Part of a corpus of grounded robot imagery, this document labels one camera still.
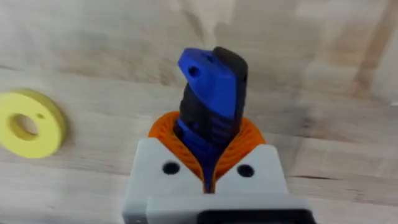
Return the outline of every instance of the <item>wooden table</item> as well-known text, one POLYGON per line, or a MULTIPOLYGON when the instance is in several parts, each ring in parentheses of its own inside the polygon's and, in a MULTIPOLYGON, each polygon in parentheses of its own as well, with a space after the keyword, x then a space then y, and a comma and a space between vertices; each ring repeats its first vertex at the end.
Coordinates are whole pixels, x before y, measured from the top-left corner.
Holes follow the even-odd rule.
POLYGON ((46 94, 70 132, 45 159, 0 149, 0 223, 121 223, 136 143, 182 98, 179 55, 214 45, 248 61, 244 115, 319 223, 397 223, 398 108, 371 91, 395 2, 1 0, 0 91, 46 94))

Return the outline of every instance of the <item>yellow washer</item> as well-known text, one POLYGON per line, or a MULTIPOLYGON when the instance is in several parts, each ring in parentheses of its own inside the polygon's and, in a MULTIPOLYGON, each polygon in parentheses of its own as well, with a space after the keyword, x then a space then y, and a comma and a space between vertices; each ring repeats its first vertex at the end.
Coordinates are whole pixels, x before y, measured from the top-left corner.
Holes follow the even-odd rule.
POLYGON ((43 158, 56 152, 66 132, 65 118, 46 96, 33 90, 16 90, 0 95, 0 143, 26 158, 43 158), (17 117, 25 115, 37 127, 27 132, 17 117))

